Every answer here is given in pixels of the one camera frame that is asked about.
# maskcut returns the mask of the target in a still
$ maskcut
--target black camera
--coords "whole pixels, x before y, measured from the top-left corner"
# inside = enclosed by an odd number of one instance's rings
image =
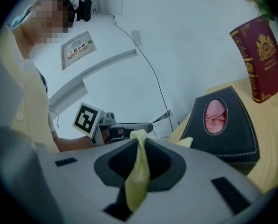
[[[79,0],[78,7],[76,9],[77,21],[83,19],[89,21],[91,19],[91,0]]]

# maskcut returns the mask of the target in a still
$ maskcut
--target wire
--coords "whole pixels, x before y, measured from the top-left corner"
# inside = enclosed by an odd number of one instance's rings
[[[114,19],[115,19],[115,26],[116,26],[117,28],[119,28],[122,32],[124,32],[126,35],[128,35],[126,31],[124,31],[122,28],[120,28],[120,27],[117,26],[117,24],[116,24],[116,18],[115,18],[114,15],[112,15],[112,16],[113,16]],[[141,49],[139,48],[139,46],[137,45],[137,43],[134,41],[133,38],[130,37],[130,35],[128,35],[128,37],[134,42],[134,44],[136,45],[136,47],[138,47],[138,49],[140,50],[141,54],[142,54],[143,57],[146,59],[146,61],[148,62],[149,66],[151,67],[151,69],[152,69],[154,75],[155,75],[156,78],[157,78],[157,74],[156,74],[155,70],[153,69],[153,67],[152,67],[152,65],[150,64],[149,60],[146,58],[146,56],[144,55],[144,53],[141,51]],[[168,111],[168,108],[167,108],[167,105],[166,105],[166,102],[165,102],[165,99],[164,99],[164,96],[163,96],[163,92],[162,92],[162,89],[161,89],[161,85],[160,85],[160,83],[159,83],[158,78],[157,78],[157,84],[158,84],[158,87],[159,87],[159,91],[161,92],[161,95],[162,95],[162,98],[163,98],[163,102],[164,102],[164,105],[165,105],[165,108],[166,108],[166,111],[167,111],[167,115],[168,115],[168,118],[169,118],[169,121],[170,121],[171,130],[172,130],[172,132],[173,132],[174,130],[173,130],[171,118],[170,118],[170,115],[169,115],[169,111]]]

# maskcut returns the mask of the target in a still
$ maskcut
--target man's arm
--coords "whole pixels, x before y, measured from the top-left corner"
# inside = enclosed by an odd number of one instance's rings
[[[52,131],[51,135],[53,136],[54,142],[56,143],[60,152],[88,149],[94,147],[91,139],[87,136],[74,140],[67,140],[59,138],[56,131]]]

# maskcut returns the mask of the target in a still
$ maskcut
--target red book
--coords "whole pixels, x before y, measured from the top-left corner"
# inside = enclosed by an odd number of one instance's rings
[[[253,100],[261,103],[278,92],[278,45],[263,16],[230,32],[245,62]]]

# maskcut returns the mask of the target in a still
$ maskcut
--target stitching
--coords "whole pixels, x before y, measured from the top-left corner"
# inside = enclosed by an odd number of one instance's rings
[[[236,95],[238,101],[241,103],[241,100],[239,99],[239,97],[237,96],[236,94],[236,91],[233,89],[232,86],[230,86],[231,89],[234,91],[234,94]],[[255,151],[253,152],[246,152],[246,153],[241,153],[241,154],[217,154],[216,156],[219,156],[219,157],[227,157],[227,156],[241,156],[241,155],[249,155],[249,154],[255,154],[257,152],[257,146],[256,146],[256,140],[255,140],[255,136],[254,136],[254,133],[253,133],[253,129],[252,129],[252,126],[251,126],[251,123],[250,123],[250,120],[249,120],[249,117],[245,111],[245,107],[243,106],[243,104],[241,103],[241,106],[242,106],[242,109],[243,111],[245,112],[246,114],[246,117],[247,117],[247,120],[249,122],[249,126],[251,128],[251,131],[252,131],[252,136],[253,136],[253,140],[254,140],[254,146],[255,146]]]
[[[251,123],[250,123],[249,117],[248,117],[248,115],[247,115],[247,113],[246,113],[246,111],[245,111],[245,107],[244,107],[243,104],[241,103],[241,100],[239,99],[239,97],[238,97],[237,94],[236,94],[236,91],[233,89],[233,87],[232,87],[231,85],[230,85],[230,86],[227,86],[227,87],[225,87],[225,88],[223,88],[223,89],[221,89],[221,90],[224,90],[224,89],[226,89],[226,88],[228,88],[228,87],[231,87],[231,89],[233,90],[234,94],[236,95],[238,101],[240,102],[243,111],[244,111],[245,114],[246,114],[246,117],[247,117],[249,126],[250,126],[251,131],[252,131],[252,137],[253,137],[253,141],[254,141],[255,151],[253,151],[253,152],[241,153],[241,154],[215,154],[215,156],[218,156],[218,157],[232,157],[232,156],[242,156],[242,155],[255,154],[255,153],[257,152],[256,139],[255,139],[255,136],[254,136],[253,128],[252,128],[252,125],[251,125]],[[195,105],[196,105],[196,102],[195,102],[195,104],[194,104],[194,107],[193,107],[193,110],[192,110],[192,112],[191,112],[191,115],[193,114]],[[185,131],[183,132],[183,135],[182,135],[181,138],[183,138],[184,134],[186,133],[187,128],[189,127],[190,121],[191,121],[191,117],[190,117],[190,119],[189,119],[189,122],[187,123],[186,129],[185,129]]]
[[[204,120],[205,120],[205,110],[207,110],[208,104],[209,104],[211,101],[213,101],[214,99],[221,100],[221,101],[223,102],[223,104],[224,104],[224,107],[226,107],[226,124],[224,125],[224,127],[222,128],[222,130],[221,130],[220,132],[218,132],[218,133],[210,133],[210,132],[208,132],[208,130],[207,130],[206,127],[205,127],[205,123],[204,123]],[[218,134],[220,134],[220,133],[222,133],[222,132],[224,131],[224,129],[226,128],[227,123],[228,123],[228,107],[227,107],[227,105],[226,105],[226,102],[225,102],[222,98],[220,98],[220,97],[213,97],[213,98],[211,98],[211,99],[207,102],[207,104],[205,105],[205,108],[204,108],[204,111],[203,111],[203,127],[204,127],[204,130],[206,131],[207,134],[212,135],[212,136],[215,136],[215,135],[218,135]]]

